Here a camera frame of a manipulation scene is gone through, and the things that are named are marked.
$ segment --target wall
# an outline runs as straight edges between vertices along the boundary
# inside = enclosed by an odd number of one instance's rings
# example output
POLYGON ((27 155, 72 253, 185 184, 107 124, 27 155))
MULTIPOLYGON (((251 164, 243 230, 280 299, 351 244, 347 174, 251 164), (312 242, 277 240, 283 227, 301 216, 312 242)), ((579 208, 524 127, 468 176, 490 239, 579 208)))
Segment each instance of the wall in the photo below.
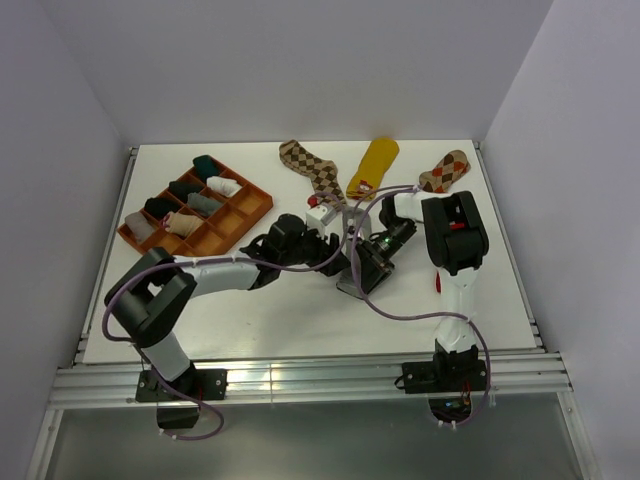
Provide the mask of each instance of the wall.
POLYGON ((41 0, 131 143, 484 138, 551 0, 41 0))
POLYGON ((606 478, 637 478, 640 204, 636 0, 556 0, 485 142, 545 341, 606 478))
POLYGON ((0 464, 18 479, 77 346, 125 150, 36 2, 0 4, 0 64, 0 464))

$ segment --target white tabletop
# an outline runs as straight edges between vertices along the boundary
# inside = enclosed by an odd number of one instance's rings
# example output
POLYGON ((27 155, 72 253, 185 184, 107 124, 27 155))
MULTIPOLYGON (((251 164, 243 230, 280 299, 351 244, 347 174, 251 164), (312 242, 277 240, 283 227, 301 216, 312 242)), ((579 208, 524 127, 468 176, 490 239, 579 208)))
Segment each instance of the white tabletop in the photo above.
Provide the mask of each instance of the white tabletop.
MULTIPOLYGON (((416 183, 455 149, 466 153, 471 170, 452 191, 470 190, 489 236, 489 253, 476 283, 475 319, 491 350, 535 348, 529 319, 518 289, 491 198, 471 141, 400 141, 400 153, 382 186, 416 183)), ((273 209, 234 247, 246 245, 282 213, 304 218, 309 179, 285 168, 278 159, 278 143, 201 145, 144 145, 140 147, 124 201, 120 223, 139 210, 148 197, 188 170, 191 160, 209 154, 273 196, 273 209)), ((343 190, 356 172, 369 142, 304 142, 317 156, 333 160, 343 190)), ((375 208, 373 231, 382 230, 375 208)), ((336 219, 330 231, 340 232, 336 219)), ((107 341, 100 329, 106 292, 140 258, 116 235, 99 304, 93 314, 84 361, 114 363, 137 360, 125 344, 107 341)), ((439 309, 434 288, 435 268, 426 251, 424 231, 418 232, 392 259, 394 274, 371 296, 384 310, 417 314, 439 309)), ((337 276, 283 273, 273 284, 252 292, 227 291, 191 300, 175 333, 192 359, 261 359, 333 355, 430 352, 438 320, 397 322, 371 311, 362 301, 338 291, 337 276)), ((124 334, 112 319, 114 334, 124 334)))

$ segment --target wooden box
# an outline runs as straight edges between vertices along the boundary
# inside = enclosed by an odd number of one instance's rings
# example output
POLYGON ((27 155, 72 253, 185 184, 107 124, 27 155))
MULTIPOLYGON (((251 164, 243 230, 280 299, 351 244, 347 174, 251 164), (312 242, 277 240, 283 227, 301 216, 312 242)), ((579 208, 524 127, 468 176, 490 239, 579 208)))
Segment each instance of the wooden box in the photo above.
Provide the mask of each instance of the wooden box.
POLYGON ((227 198, 212 191, 196 174, 195 168, 191 168, 176 180, 198 185, 201 188, 200 195, 215 198, 223 202, 222 207, 216 210, 210 217, 203 217, 189 208, 169 192, 163 190, 158 197, 167 198, 181 206, 178 213, 196 215, 204 220, 195 232, 186 238, 166 232, 160 221, 148 212, 140 210, 147 221, 156 229, 144 242, 138 244, 133 233, 126 224, 118 227, 118 233, 124 240, 140 253, 145 253, 152 247, 164 247, 172 255, 207 256, 221 255, 229 251, 258 220, 260 220, 273 207, 271 195, 265 193, 236 172, 226 167, 219 161, 211 158, 220 170, 220 177, 233 178, 242 186, 242 189, 234 196, 227 198))

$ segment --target black rolled sock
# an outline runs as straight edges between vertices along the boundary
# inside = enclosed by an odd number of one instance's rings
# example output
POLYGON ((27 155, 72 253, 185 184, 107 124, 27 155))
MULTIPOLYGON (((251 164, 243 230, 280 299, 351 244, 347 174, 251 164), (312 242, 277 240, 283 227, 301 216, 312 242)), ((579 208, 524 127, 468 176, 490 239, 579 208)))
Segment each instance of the black rolled sock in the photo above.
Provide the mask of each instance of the black rolled sock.
POLYGON ((177 212, 180 205, 166 198, 150 198, 144 203, 144 209, 154 218, 163 219, 169 212, 177 212))
POLYGON ((169 191, 176 196, 181 202, 187 203, 190 193, 199 193, 204 189, 200 185, 194 185, 187 182, 169 182, 169 191))
POLYGON ((194 158, 193 166, 196 167, 196 173, 198 177, 200 177, 200 180, 205 183, 207 182, 207 178, 220 175, 220 170, 218 170, 216 164, 213 163, 213 158, 209 155, 200 155, 194 158))

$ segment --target gray rolled sock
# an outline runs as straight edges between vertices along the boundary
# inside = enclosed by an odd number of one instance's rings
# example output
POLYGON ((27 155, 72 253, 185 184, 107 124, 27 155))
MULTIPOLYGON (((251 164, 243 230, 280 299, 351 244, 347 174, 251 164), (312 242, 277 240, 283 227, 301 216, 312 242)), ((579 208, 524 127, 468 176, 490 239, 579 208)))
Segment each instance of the gray rolled sock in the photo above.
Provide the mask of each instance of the gray rolled sock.
POLYGON ((190 193, 187 197, 187 205, 203 217, 209 217, 222 206, 222 202, 199 193, 190 193))
POLYGON ((147 219, 140 212, 134 212, 124 218, 124 223, 129 227, 136 242, 142 243, 156 231, 153 226, 147 222, 147 219))

